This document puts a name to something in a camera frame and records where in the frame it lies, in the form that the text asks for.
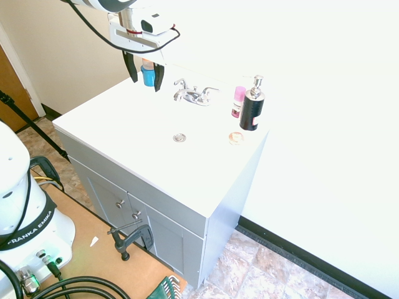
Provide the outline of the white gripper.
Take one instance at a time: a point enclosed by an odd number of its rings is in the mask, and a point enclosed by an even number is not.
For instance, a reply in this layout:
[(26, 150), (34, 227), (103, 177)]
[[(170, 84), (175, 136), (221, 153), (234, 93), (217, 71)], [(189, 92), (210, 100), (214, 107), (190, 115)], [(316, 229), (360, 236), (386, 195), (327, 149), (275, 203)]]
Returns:
[[(141, 34), (131, 34), (126, 28), (120, 25), (119, 17), (116, 14), (108, 14), (108, 24), (110, 41), (124, 49), (133, 50), (136, 52), (145, 52), (155, 50), (166, 43), (166, 33), (158, 35), (143, 32)], [(137, 68), (134, 62), (133, 54), (123, 51), (123, 60), (128, 70), (131, 80), (138, 82)], [(153, 63), (155, 72), (154, 89), (158, 92), (161, 89), (161, 84), (165, 74), (165, 67), (160, 64)]]

